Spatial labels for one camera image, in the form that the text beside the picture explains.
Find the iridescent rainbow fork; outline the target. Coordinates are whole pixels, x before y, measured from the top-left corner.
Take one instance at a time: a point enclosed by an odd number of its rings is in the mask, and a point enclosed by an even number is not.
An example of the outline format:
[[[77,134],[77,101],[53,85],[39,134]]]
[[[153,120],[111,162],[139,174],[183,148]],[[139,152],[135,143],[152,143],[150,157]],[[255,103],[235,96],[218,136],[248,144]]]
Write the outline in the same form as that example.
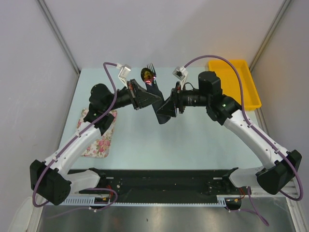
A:
[[[154,83],[156,79],[156,71],[155,71],[153,63],[147,64],[147,68],[152,72],[153,76],[151,78],[151,83]]]

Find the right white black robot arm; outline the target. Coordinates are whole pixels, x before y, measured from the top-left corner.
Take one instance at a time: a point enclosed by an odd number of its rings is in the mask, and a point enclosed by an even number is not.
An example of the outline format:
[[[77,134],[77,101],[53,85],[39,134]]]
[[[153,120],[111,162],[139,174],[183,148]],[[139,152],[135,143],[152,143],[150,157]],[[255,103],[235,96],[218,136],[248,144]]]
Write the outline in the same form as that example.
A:
[[[255,125],[241,105],[223,94],[221,80],[215,72],[204,71],[198,75],[198,88],[182,90],[180,83],[171,90],[170,97],[157,113],[176,117],[188,106],[205,107],[207,115],[239,137],[258,157],[262,166],[256,168],[233,168],[223,177],[223,189],[234,194],[240,187],[258,186],[276,195],[291,181],[298,170],[302,156],[297,150],[288,151],[277,144]]]

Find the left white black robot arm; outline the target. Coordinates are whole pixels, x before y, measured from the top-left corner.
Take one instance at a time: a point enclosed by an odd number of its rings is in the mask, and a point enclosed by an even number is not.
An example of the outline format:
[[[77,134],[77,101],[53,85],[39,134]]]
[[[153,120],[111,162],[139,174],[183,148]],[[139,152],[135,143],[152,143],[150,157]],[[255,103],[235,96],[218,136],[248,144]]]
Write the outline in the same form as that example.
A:
[[[93,86],[88,113],[76,133],[45,161],[36,159],[30,165],[32,199],[36,200],[36,195],[39,194],[47,202],[59,205],[70,194],[81,190],[92,189],[96,193],[102,193],[107,187],[107,182],[100,177],[97,170],[88,169],[70,174],[72,165],[109,129],[114,120],[111,110],[128,105],[139,110],[162,99],[161,96],[148,92],[134,79],[114,93],[111,93],[105,84]]]

